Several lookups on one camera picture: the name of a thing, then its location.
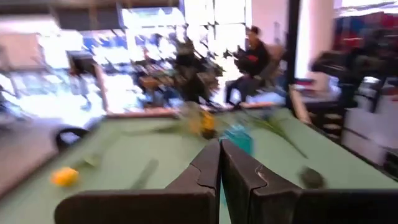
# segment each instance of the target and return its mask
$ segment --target white pillar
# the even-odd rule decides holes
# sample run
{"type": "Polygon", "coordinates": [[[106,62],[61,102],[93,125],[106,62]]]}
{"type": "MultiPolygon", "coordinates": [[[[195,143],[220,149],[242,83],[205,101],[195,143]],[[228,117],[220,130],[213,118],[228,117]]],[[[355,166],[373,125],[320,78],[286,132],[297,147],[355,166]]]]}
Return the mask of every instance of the white pillar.
{"type": "Polygon", "coordinates": [[[296,77],[312,78],[314,90],[328,91],[329,76],[309,70],[312,61],[333,42],[334,0],[302,0],[297,37],[296,77]]]}
{"type": "Polygon", "coordinates": [[[343,0],[335,0],[334,8],[339,9],[343,5],[343,0]]]}

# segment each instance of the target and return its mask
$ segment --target dark object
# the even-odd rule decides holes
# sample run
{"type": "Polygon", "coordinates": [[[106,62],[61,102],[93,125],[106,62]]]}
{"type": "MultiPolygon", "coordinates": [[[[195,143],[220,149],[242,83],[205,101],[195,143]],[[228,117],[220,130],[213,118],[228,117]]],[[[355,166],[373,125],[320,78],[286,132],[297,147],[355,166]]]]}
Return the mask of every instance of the dark object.
{"type": "Polygon", "coordinates": [[[239,102],[239,103],[234,104],[232,110],[233,110],[233,111],[242,110],[241,103],[239,102]]]}
{"type": "Polygon", "coordinates": [[[240,77],[226,87],[225,102],[231,103],[232,90],[237,89],[241,94],[241,102],[246,102],[249,95],[249,82],[251,78],[240,77]]]}
{"type": "Polygon", "coordinates": [[[324,52],[312,65],[313,72],[323,72],[339,78],[341,106],[351,104],[353,98],[360,95],[371,101],[371,113],[377,111],[386,79],[396,76],[393,71],[398,69],[394,43],[383,41],[387,34],[385,30],[374,30],[365,38],[362,47],[353,48],[348,54],[324,52]],[[365,77],[379,79],[373,96],[362,94],[358,90],[365,77]]]}
{"type": "Polygon", "coordinates": [[[123,19],[121,15],[121,7],[119,4],[108,4],[105,6],[97,6],[96,8],[96,24],[90,19],[90,8],[86,7],[65,7],[55,6],[52,15],[58,21],[61,29],[70,29],[77,31],[87,30],[111,30],[122,29],[123,19]]]}
{"type": "Polygon", "coordinates": [[[142,84],[142,82],[140,81],[141,77],[146,77],[148,76],[148,74],[146,74],[145,71],[143,71],[142,69],[137,69],[136,71],[134,71],[132,73],[132,80],[134,82],[135,85],[137,85],[142,92],[145,94],[147,89],[144,87],[144,85],[142,84]]]}
{"type": "Polygon", "coordinates": [[[205,139],[210,140],[217,137],[217,131],[214,129],[213,130],[205,129],[201,132],[201,135],[205,139]]]}
{"type": "MultiPolygon", "coordinates": [[[[289,0],[288,15],[288,29],[286,35],[286,55],[284,58],[287,63],[286,68],[286,81],[284,82],[284,91],[289,92],[289,86],[294,84],[295,81],[295,62],[297,56],[297,34],[299,31],[299,15],[300,15],[300,0],[289,0]]],[[[289,97],[285,98],[286,107],[290,110],[293,109],[292,101],[289,97]]]]}
{"type": "Polygon", "coordinates": [[[260,34],[260,28],[258,28],[256,26],[251,26],[250,32],[252,32],[253,34],[259,35],[260,34]]]}
{"type": "Polygon", "coordinates": [[[393,152],[387,152],[383,168],[387,173],[398,179],[398,156],[393,152]]]}
{"type": "Polygon", "coordinates": [[[393,80],[389,80],[388,84],[393,85],[395,87],[398,87],[398,78],[395,78],[393,80]]]}
{"type": "Polygon", "coordinates": [[[180,54],[176,56],[175,63],[179,66],[191,67],[195,63],[194,54],[180,54]]]}
{"type": "Polygon", "coordinates": [[[335,142],[341,143],[347,108],[354,108],[357,104],[341,106],[337,101],[327,101],[306,103],[305,106],[312,124],[335,142]]]}
{"type": "Polygon", "coordinates": [[[66,148],[70,147],[73,144],[72,142],[67,142],[63,139],[62,135],[66,133],[72,133],[79,138],[83,138],[84,136],[86,136],[86,134],[88,134],[88,131],[83,128],[63,128],[58,130],[54,134],[54,141],[58,151],[64,151],[66,148]]]}
{"type": "MultiPolygon", "coordinates": [[[[178,0],[150,0],[150,1],[136,1],[132,4],[133,10],[137,8],[143,9],[156,9],[161,7],[167,14],[167,9],[169,7],[179,7],[180,2],[178,0]]],[[[129,7],[127,1],[122,1],[123,8],[129,7]]]]}
{"type": "Polygon", "coordinates": [[[92,54],[86,51],[69,51],[67,52],[74,69],[75,75],[89,73],[96,76],[94,64],[96,64],[92,54]]]}
{"type": "Polygon", "coordinates": [[[223,58],[228,58],[228,57],[233,57],[234,54],[230,52],[229,50],[225,50],[223,53],[223,58]]]}
{"type": "Polygon", "coordinates": [[[160,35],[160,34],[155,34],[154,39],[155,39],[155,46],[156,46],[157,48],[159,48],[159,46],[160,46],[160,40],[161,40],[162,38],[163,38],[162,35],[160,35]]]}
{"type": "Polygon", "coordinates": [[[301,171],[300,180],[306,189],[323,189],[326,186],[322,175],[309,167],[301,171]]]}
{"type": "Polygon", "coordinates": [[[397,190],[303,190],[228,140],[223,186],[232,224],[396,223],[397,190]]]}
{"type": "Polygon", "coordinates": [[[82,192],[55,209],[56,224],[217,224],[220,207],[220,144],[210,143],[162,190],[82,192]]]}
{"type": "Polygon", "coordinates": [[[187,74],[188,80],[180,86],[181,96],[184,101],[193,101],[200,104],[200,98],[203,98],[207,103],[210,102],[210,96],[207,93],[207,87],[200,80],[197,75],[197,70],[190,71],[192,74],[187,74]]]}
{"type": "Polygon", "coordinates": [[[50,9],[47,4],[34,4],[32,1],[26,1],[27,4],[21,5],[18,2],[8,1],[2,2],[0,7],[0,15],[15,16],[15,15],[46,15],[50,14],[50,9]]]}

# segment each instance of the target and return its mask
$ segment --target yellow flower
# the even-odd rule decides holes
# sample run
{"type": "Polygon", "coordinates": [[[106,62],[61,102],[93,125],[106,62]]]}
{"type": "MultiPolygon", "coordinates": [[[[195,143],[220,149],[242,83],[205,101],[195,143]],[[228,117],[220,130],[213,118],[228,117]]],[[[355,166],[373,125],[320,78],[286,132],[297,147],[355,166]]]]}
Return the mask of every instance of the yellow flower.
{"type": "Polygon", "coordinates": [[[61,187],[68,187],[76,183],[79,172],[70,167],[64,167],[53,173],[51,181],[61,187]]]}

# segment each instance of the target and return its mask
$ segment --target wall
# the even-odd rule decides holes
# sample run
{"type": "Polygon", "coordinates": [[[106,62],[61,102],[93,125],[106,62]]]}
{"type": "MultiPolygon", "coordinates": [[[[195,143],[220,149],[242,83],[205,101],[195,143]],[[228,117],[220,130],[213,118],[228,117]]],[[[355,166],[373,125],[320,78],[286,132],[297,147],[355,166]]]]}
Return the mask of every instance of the wall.
{"type": "Polygon", "coordinates": [[[274,43],[274,22],[280,24],[279,38],[284,42],[288,3],[289,0],[252,0],[252,24],[262,30],[261,40],[265,43],[274,43]]]}
{"type": "Polygon", "coordinates": [[[1,66],[15,69],[42,68],[43,60],[39,40],[36,34],[0,34],[0,45],[5,55],[1,66]]]}
{"type": "Polygon", "coordinates": [[[50,15],[0,17],[0,33],[31,34],[58,31],[57,23],[50,15]]]}
{"type": "Polygon", "coordinates": [[[334,8],[339,9],[343,5],[343,0],[334,0],[334,8]]]}
{"type": "Polygon", "coordinates": [[[329,76],[324,73],[309,72],[308,68],[314,58],[326,50],[331,50],[334,17],[333,0],[301,1],[295,76],[314,79],[313,88],[318,91],[329,90],[329,76]]]}

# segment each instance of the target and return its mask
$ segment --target window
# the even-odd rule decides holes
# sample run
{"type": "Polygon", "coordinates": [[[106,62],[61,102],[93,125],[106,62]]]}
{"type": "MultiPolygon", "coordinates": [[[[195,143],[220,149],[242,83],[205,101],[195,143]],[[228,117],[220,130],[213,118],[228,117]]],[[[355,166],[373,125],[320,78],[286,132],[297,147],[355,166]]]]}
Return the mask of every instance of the window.
{"type": "Polygon", "coordinates": [[[244,23],[245,0],[215,0],[216,22],[219,24],[244,23]]]}
{"type": "Polygon", "coordinates": [[[46,63],[52,68],[67,68],[69,61],[66,55],[65,43],[57,35],[50,35],[40,38],[43,47],[46,63]]]}
{"type": "Polygon", "coordinates": [[[155,7],[122,10],[124,25],[128,28],[146,26],[182,25],[185,19],[176,7],[155,7]]]}
{"type": "Polygon", "coordinates": [[[223,24],[216,26],[216,53],[222,53],[228,49],[236,51],[238,45],[244,49],[246,38],[246,26],[244,24],[223,24]]]}
{"type": "Polygon", "coordinates": [[[199,54],[206,56],[208,51],[206,45],[209,46],[211,39],[214,39],[212,27],[189,26],[187,29],[187,35],[192,40],[193,45],[199,54]]]}
{"type": "Polygon", "coordinates": [[[190,25],[214,23],[213,0],[185,0],[185,20],[190,25]]]}

